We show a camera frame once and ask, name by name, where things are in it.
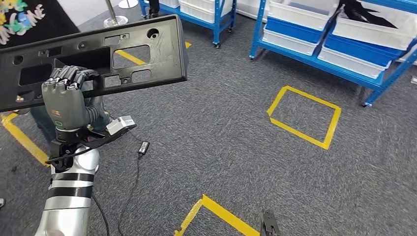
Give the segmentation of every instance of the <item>yellow tape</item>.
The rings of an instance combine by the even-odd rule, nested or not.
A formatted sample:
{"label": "yellow tape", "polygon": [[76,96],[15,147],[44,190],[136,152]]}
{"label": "yellow tape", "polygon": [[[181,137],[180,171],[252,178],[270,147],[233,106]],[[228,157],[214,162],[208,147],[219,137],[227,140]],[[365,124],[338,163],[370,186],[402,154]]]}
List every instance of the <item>yellow tape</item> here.
{"label": "yellow tape", "polygon": [[48,156],[42,151],[36,144],[32,142],[17,126],[15,126],[11,120],[14,119],[17,114],[12,113],[7,117],[1,116],[1,124],[7,131],[30,152],[42,165],[46,166]]}
{"label": "yellow tape", "polygon": [[221,205],[203,194],[203,206],[216,214],[222,220],[226,221],[233,228],[237,229],[245,236],[259,236],[259,232],[247,225],[245,222],[228,212]]}
{"label": "yellow tape", "polygon": [[213,212],[215,215],[226,221],[233,228],[237,229],[245,236],[259,236],[259,232],[254,230],[252,227],[247,225],[245,222],[228,212],[221,205],[203,194],[203,197],[192,207],[189,214],[181,224],[181,231],[174,231],[174,236],[182,236],[187,229],[190,222],[194,219],[201,206],[205,206],[208,210]]}
{"label": "yellow tape", "polygon": [[[284,96],[284,94],[287,90],[295,92],[295,93],[297,93],[301,96],[307,97],[307,98],[309,98],[313,101],[316,101],[318,103],[321,103],[325,106],[328,106],[328,107],[331,107],[331,108],[334,109],[334,114],[333,114],[333,117],[331,118],[331,122],[330,122],[330,125],[329,125],[329,128],[328,128],[325,140],[323,142],[321,142],[319,140],[316,140],[316,139],[314,139],[314,138],[312,138],[312,137],[310,137],[306,134],[303,134],[303,133],[299,132],[298,130],[293,129],[293,128],[289,127],[288,125],[286,125],[286,124],[284,124],[280,121],[277,121],[277,120],[275,120],[274,118],[271,117],[273,111],[275,110],[276,106],[278,105],[279,101]],[[295,134],[295,135],[299,136],[300,138],[302,138],[304,140],[307,140],[307,141],[309,141],[309,142],[311,142],[311,143],[313,143],[313,144],[315,144],[319,147],[322,147],[326,150],[328,150],[328,148],[330,147],[330,143],[331,143],[331,140],[333,139],[333,135],[334,135],[334,132],[336,130],[337,122],[339,121],[341,112],[342,112],[342,109],[340,107],[338,107],[337,105],[332,104],[332,103],[327,102],[327,101],[324,101],[324,100],[322,100],[318,97],[315,97],[313,95],[310,95],[306,92],[303,92],[301,90],[298,90],[298,89],[290,87],[290,86],[285,86],[279,91],[275,100],[273,101],[273,103],[271,104],[269,109],[267,110],[267,113],[269,115],[269,119],[273,124],[277,125],[278,127],[281,127],[282,129],[284,129],[284,130],[286,130],[286,131],[288,131],[292,134]]]}
{"label": "yellow tape", "polygon": [[123,50],[117,50],[117,51],[115,51],[115,53],[119,54],[120,56],[122,56],[122,57],[124,57],[124,58],[126,58],[128,60],[131,60],[132,62],[134,62],[134,63],[136,63],[138,65],[146,64],[146,62],[144,62],[143,60],[138,59],[138,58],[130,55],[129,53],[127,53],[127,52],[125,52]]}
{"label": "yellow tape", "polygon": [[203,199],[198,200],[198,202],[196,204],[194,204],[194,206],[191,208],[191,211],[188,213],[188,215],[186,216],[186,218],[184,219],[184,221],[181,224],[181,231],[175,230],[174,231],[174,236],[182,236],[184,234],[188,225],[194,219],[197,212],[200,210],[202,204],[203,204]]}

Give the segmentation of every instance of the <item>gray carpet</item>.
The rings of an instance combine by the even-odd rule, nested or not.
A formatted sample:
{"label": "gray carpet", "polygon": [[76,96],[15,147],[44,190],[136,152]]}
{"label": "gray carpet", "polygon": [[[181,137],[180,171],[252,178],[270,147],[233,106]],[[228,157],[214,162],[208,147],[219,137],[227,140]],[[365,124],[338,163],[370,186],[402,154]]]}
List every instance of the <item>gray carpet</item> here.
{"label": "gray carpet", "polygon": [[[140,18],[138,8],[117,14]],[[101,28],[107,17],[103,13],[81,29]],[[355,84],[271,52],[250,61],[254,23],[238,16],[217,50],[209,30],[184,22],[185,39],[192,43],[189,81],[105,97],[113,116],[131,115],[138,123],[132,133],[151,142],[123,220],[125,235],[173,235],[202,194],[256,230],[261,209],[273,209],[284,236],[415,235],[417,88],[410,78],[416,69],[372,108],[363,108],[369,91]],[[286,85],[341,107],[329,150],[269,121],[266,110]],[[332,110],[288,93],[273,117],[322,140]],[[46,149],[29,115],[13,122]],[[30,236],[50,177],[2,127],[0,137],[0,196],[8,199],[0,232]],[[118,235],[138,145],[127,134],[99,149],[94,190],[111,235]],[[105,235],[94,204],[90,219],[90,235]],[[241,234],[202,208],[185,235]]]}

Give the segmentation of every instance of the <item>blue shelving rack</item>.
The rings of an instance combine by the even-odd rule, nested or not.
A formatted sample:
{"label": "blue shelving rack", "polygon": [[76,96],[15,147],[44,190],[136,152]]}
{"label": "blue shelving rack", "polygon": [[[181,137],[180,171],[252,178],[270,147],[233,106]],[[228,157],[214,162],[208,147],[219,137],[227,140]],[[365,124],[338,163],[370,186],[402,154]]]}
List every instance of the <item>blue shelving rack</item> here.
{"label": "blue shelving rack", "polygon": [[[319,50],[316,50],[312,56],[307,56],[298,52],[294,52],[267,42],[262,41],[260,31],[262,28],[262,17],[264,15],[265,4],[267,0],[261,0],[259,7],[258,18],[256,20],[255,32],[253,34],[252,48],[250,50],[249,57],[254,59],[258,47],[265,48],[267,50],[285,55],[292,59],[301,61],[305,64],[326,71],[330,74],[339,76],[343,79],[349,80],[358,85],[370,88],[373,90],[371,95],[364,102],[365,107],[370,107],[378,97],[380,97],[404,72],[406,72],[413,63],[417,60],[417,50],[415,50],[411,56],[409,56],[405,62],[401,63],[387,78],[384,79],[384,74],[377,79],[371,79],[369,77],[357,74],[350,70],[335,66],[317,58]],[[395,8],[398,10],[408,11],[417,14],[417,0],[362,0],[382,6]]]}
{"label": "blue shelving rack", "polygon": [[[215,0],[215,15],[214,15],[214,23],[211,24],[206,21],[202,21],[200,19],[197,19],[193,16],[187,15],[185,13],[182,13],[180,11],[180,6],[177,8],[168,7],[166,5],[160,4],[159,8],[160,11],[168,13],[168,14],[177,14],[179,17],[185,21],[203,26],[205,28],[208,28],[213,31],[213,44],[216,48],[220,48],[220,33],[228,28],[229,32],[232,32],[232,29],[235,27],[235,19],[236,19],[236,5],[237,0],[233,0],[232,4],[232,10],[231,12],[227,13],[226,15],[221,17],[221,13],[223,10],[225,1],[222,2],[220,5],[220,0]],[[139,0],[139,4],[141,5],[142,10],[142,16],[146,16],[146,10],[145,7],[149,7],[149,3],[146,3],[144,0]],[[223,22],[224,19],[227,17],[230,17],[228,21],[224,22],[223,24],[220,24]]]}

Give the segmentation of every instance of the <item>black t-shirt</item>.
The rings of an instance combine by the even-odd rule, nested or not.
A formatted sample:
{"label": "black t-shirt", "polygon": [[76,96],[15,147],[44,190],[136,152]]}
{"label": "black t-shirt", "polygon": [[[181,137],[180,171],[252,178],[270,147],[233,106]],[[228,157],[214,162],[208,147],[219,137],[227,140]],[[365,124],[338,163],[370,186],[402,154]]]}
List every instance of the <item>black t-shirt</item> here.
{"label": "black t-shirt", "polygon": [[0,49],[78,32],[57,0],[0,0]]}

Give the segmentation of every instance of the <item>printed graphic on shirt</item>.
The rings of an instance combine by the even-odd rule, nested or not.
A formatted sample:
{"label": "printed graphic on shirt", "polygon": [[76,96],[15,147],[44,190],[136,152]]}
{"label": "printed graphic on shirt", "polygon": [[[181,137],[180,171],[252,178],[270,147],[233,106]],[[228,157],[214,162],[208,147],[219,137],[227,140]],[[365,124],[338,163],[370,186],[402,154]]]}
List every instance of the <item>printed graphic on shirt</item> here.
{"label": "printed graphic on shirt", "polygon": [[27,6],[23,0],[0,0],[1,45],[6,45],[11,35],[24,35],[26,31],[36,26],[38,20],[45,17],[42,4],[38,4],[32,10],[24,9]]}

